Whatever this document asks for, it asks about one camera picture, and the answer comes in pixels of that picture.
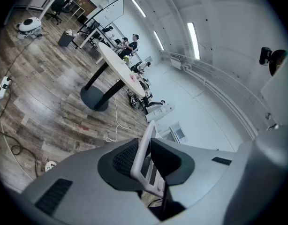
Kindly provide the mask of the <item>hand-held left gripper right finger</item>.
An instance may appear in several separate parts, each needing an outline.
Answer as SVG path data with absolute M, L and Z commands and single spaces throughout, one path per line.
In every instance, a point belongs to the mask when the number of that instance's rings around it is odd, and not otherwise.
M 216 189 L 233 165 L 235 154 L 151 139 L 151 157 L 165 181 L 162 205 L 151 208 L 150 225 L 225 225 L 224 215 L 235 186 Z

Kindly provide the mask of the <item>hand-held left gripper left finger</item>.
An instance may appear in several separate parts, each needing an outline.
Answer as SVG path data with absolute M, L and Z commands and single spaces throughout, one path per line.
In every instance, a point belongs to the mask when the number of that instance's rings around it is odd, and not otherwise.
M 21 209 L 37 225 L 157 225 L 128 176 L 138 139 L 69 156 L 23 191 Z

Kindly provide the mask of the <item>white low cabinet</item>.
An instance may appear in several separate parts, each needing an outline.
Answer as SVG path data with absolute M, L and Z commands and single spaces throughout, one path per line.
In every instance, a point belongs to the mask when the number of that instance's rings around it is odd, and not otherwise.
M 175 109 L 175 104 L 163 104 L 163 105 L 153 105 L 147 107 L 147 114 L 145 116 L 147 122 L 158 121 L 164 116 L 168 115 Z

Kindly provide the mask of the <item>white power strip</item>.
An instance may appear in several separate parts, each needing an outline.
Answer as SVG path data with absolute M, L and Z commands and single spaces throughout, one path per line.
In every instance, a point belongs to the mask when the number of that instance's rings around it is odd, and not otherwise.
M 0 83 L 0 99 L 3 99 L 6 93 L 6 90 L 9 88 L 12 79 L 8 76 L 5 76 Z

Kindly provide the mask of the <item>ceiling light strip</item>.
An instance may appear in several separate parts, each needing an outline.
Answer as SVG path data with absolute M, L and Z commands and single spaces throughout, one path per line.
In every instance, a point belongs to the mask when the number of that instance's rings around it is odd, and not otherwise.
M 161 40 L 160 40 L 160 38 L 159 38 L 157 32 L 156 32 L 156 31 L 153 31 L 153 33 L 154 33 L 154 36 L 155 36 L 155 38 L 156 38 L 156 40 L 157 40 L 157 42 L 158 42 L 158 44 L 159 44 L 161 50 L 163 51 L 163 50 L 164 50 L 164 47 L 163 47 L 163 44 L 162 44 L 162 42 L 161 42 Z
M 193 45 L 195 59 L 200 60 L 201 57 L 200 57 L 200 50 L 199 50 L 199 42 L 197 39 L 195 26 L 192 22 L 187 23 L 187 26 L 188 26 L 188 30 L 189 30 L 192 45 Z
M 136 0 L 132 0 L 132 3 L 136 6 L 136 8 L 138 9 L 138 11 L 141 13 L 141 15 L 143 17 L 146 17 L 145 12 L 141 9 L 141 7 L 139 6 L 139 4 L 136 2 Z

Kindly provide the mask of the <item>dark grey trash bin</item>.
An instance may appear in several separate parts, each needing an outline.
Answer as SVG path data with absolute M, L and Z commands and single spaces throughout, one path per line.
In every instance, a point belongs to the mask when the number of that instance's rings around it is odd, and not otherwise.
M 69 35 L 64 31 L 58 41 L 58 45 L 62 47 L 67 47 L 74 40 L 74 38 L 74 36 Z

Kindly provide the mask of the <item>white dome-shaped device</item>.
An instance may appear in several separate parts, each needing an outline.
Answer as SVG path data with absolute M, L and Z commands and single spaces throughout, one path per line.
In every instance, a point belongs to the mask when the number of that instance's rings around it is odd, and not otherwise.
M 41 26 L 41 21 L 36 17 L 31 17 L 24 20 L 22 23 L 17 25 L 17 29 L 20 32 L 33 31 Z

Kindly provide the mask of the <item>whiteboard on black stand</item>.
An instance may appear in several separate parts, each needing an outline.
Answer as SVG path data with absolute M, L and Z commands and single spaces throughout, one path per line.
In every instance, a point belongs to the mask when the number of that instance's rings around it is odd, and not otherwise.
M 86 39 L 81 45 L 77 45 L 74 42 L 76 48 L 82 48 L 90 38 L 93 37 L 95 32 L 98 32 L 101 37 L 102 30 L 108 27 L 112 22 L 121 17 L 124 14 L 124 0 L 116 0 L 99 10 L 92 17 L 86 20 L 77 33 L 83 33 L 87 35 Z

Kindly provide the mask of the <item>black office chair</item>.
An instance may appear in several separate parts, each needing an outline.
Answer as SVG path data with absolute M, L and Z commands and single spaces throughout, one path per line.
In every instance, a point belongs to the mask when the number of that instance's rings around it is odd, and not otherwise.
M 57 22 L 57 25 L 59 25 L 62 22 L 62 20 L 59 18 L 59 15 L 61 13 L 65 13 L 65 14 L 69 13 L 69 10 L 65 8 L 65 3 L 66 3 L 65 1 L 66 0 L 55 0 L 50 7 L 52 13 L 45 14 L 46 20 L 55 19 Z

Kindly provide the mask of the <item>black round table pedestal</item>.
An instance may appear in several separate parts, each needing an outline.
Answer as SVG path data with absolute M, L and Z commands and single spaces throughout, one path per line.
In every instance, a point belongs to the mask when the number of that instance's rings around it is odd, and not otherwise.
M 107 68 L 108 64 L 105 62 L 80 91 L 83 103 L 99 112 L 105 111 L 108 108 L 108 100 L 125 86 L 125 83 L 119 80 L 106 93 L 93 86 L 93 83 Z

